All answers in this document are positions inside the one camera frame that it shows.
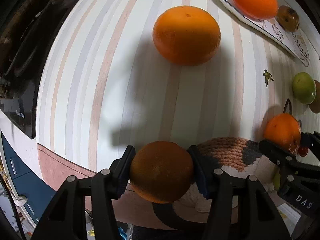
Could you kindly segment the red cherry tomato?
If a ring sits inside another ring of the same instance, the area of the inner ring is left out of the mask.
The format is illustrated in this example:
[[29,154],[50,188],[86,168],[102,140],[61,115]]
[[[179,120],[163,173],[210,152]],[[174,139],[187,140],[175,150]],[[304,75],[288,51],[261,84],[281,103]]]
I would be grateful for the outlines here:
[[306,146],[299,146],[299,148],[298,148],[298,154],[301,157],[306,157],[308,154],[308,151],[309,151],[309,149]]

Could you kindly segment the red-yellow apple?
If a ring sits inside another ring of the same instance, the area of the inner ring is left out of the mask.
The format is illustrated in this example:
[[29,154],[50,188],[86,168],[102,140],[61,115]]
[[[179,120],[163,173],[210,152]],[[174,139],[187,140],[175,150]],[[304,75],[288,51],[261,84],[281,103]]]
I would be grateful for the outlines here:
[[300,125],[291,114],[281,113],[267,123],[263,139],[274,142],[287,152],[295,153],[300,145]]

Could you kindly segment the green apple front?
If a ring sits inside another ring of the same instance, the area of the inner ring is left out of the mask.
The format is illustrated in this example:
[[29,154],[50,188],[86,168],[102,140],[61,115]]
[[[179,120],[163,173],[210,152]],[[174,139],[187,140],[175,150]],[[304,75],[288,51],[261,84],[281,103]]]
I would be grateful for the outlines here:
[[295,75],[292,81],[292,90],[295,98],[304,105],[311,104],[316,97],[315,81],[306,72]]

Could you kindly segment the large orange front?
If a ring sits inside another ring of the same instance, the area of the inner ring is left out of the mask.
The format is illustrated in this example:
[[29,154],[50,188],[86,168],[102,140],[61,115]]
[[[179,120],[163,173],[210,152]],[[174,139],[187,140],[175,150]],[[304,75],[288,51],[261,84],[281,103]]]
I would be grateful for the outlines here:
[[153,203],[180,199],[191,186],[193,160],[174,142],[155,141],[141,148],[133,158],[130,184],[136,194]]

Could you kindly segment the brown passion fruit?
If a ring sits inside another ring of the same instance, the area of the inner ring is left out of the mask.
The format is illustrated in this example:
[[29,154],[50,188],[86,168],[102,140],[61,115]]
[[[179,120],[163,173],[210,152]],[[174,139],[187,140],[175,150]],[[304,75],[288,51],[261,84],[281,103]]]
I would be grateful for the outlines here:
[[299,16],[292,8],[281,5],[278,8],[276,20],[287,32],[295,32],[299,27]]

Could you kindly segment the dark red shiny apple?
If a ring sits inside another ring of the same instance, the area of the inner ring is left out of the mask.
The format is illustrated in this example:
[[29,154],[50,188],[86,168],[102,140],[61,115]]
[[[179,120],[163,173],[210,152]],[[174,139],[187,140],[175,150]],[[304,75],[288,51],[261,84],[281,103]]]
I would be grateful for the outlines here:
[[315,114],[320,113],[320,83],[315,80],[316,85],[316,96],[313,102],[309,105],[311,111]]

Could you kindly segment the blue cabinet drawer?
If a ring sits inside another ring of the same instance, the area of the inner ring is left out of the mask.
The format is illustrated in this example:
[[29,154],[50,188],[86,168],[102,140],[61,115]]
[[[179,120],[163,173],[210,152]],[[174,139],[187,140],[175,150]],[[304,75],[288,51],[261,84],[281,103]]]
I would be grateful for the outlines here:
[[10,146],[4,135],[1,135],[4,159],[7,165],[14,189],[19,196],[27,198],[23,205],[34,223],[38,223],[49,202],[56,193],[41,180]]

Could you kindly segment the floral oval ceramic plate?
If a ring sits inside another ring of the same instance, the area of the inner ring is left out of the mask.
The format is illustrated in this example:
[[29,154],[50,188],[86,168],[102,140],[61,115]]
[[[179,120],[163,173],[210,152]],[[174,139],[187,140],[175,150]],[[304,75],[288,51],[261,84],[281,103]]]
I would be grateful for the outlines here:
[[282,28],[275,18],[256,20],[243,14],[233,0],[220,0],[220,2],[241,22],[272,39],[299,59],[305,67],[309,66],[310,56],[300,28],[294,32],[288,32]]

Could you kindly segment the striped cat-print table mat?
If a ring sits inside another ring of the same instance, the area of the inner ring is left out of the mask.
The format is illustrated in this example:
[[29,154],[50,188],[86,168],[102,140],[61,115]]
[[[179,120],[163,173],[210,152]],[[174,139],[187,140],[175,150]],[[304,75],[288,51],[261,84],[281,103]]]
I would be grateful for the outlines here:
[[[220,26],[218,51],[198,67],[172,65],[152,41],[157,17],[179,5],[206,10]],[[220,0],[80,0],[41,77],[36,141],[43,180],[57,189],[68,175],[91,176],[127,145],[259,140],[267,120],[293,97],[295,74],[319,79],[319,32],[299,15],[308,66]]]

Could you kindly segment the black induction cooktop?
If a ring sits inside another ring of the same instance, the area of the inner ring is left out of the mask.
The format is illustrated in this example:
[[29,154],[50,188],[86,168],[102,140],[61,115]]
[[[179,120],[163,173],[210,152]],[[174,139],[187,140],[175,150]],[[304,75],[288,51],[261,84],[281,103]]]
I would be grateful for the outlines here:
[[44,65],[79,1],[1,0],[1,111],[30,139]]

